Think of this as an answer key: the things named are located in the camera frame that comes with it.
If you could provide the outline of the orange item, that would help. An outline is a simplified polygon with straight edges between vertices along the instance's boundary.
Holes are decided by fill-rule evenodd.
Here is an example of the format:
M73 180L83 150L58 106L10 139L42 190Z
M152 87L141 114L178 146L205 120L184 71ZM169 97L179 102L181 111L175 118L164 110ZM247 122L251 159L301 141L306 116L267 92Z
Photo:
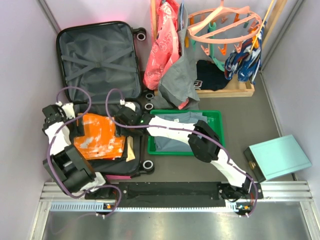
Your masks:
M87 113L82 124L84 135L75 137L73 144L86 160L114 160L123 155L126 138L116 136L116 125L109 117Z

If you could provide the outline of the blue-grey t-shirt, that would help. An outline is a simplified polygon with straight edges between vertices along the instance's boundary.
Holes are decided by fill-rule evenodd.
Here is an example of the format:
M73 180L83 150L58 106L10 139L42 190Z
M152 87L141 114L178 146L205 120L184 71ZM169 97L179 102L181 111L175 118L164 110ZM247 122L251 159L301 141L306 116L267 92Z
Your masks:
M173 114L158 114L158 117L164 120L179 122L184 124L196 124L198 120L208 122L206 116L201 112L184 112ZM154 137L156 152L191 152L192 149L186 143L166 137Z

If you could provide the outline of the pink hard-shell suitcase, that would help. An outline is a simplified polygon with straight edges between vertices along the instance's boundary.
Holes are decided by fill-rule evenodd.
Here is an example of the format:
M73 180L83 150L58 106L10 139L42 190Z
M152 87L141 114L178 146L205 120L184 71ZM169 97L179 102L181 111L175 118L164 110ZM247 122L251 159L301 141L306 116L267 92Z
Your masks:
M69 27L58 33L56 52L62 84L77 119L96 114L115 124L121 98L133 102L138 114L144 112L138 101L142 81L135 41L144 41L146 37L145 28L133 28L123 21ZM110 179L152 174L154 164L143 156L143 136L117 125L115 135L125 137L122 156L114 160L87 160L94 170ZM135 159L126 162L129 136L133 137Z

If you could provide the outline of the green plastic tray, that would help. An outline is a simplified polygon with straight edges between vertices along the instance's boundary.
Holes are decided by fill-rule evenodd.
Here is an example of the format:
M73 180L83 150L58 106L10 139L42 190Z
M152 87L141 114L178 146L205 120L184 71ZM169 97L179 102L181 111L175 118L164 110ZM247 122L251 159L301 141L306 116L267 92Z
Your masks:
M169 109L154 109L151 111L153 115L162 114L180 114L187 112L198 112L202 113L203 116L207 117L208 125L218 135L220 143L225 146L224 128L221 112L218 110L169 110ZM191 152L156 152L156 144L154 137L150 136L147 143L147 152L150 155L170 155L170 156L192 156Z

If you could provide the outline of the light blue plastic tray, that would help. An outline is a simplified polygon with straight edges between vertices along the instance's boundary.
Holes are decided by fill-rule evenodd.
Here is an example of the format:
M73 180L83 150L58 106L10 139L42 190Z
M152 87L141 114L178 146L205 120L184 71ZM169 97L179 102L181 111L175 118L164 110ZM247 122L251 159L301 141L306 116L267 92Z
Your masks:
M259 183L312 166L293 135L250 145L244 156Z

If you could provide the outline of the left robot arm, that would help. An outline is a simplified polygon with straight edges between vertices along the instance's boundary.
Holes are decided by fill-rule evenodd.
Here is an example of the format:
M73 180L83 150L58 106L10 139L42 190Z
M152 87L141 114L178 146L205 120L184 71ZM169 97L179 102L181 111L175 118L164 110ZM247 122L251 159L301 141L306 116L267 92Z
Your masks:
M75 121L74 104L57 102L43 108L42 113L45 116L42 131L49 141L42 164L62 192L71 196L79 191L89 194L96 191L102 198L109 198L113 185L94 171L73 144L74 137L84 135L84 128Z

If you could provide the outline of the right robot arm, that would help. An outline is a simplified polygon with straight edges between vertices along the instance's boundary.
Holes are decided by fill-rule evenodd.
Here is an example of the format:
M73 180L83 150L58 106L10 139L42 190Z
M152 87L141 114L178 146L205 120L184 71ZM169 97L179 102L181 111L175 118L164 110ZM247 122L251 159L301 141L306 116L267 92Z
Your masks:
M226 177L228 187L235 194L231 199L245 198L252 189L258 193L253 178L231 159L219 136L203 120L181 123L150 113L139 115L130 107L123 106L115 115L115 124L131 131L139 130L151 137L163 137L188 145L198 160L215 166Z

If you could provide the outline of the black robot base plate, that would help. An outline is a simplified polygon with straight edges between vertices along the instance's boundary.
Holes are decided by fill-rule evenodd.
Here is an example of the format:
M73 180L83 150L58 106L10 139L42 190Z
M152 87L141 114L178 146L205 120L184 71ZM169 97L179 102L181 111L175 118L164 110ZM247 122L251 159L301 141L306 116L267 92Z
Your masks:
M235 193L227 183L221 182L119 182L120 208L204 208L224 207L225 200L263 198L261 185L258 193Z

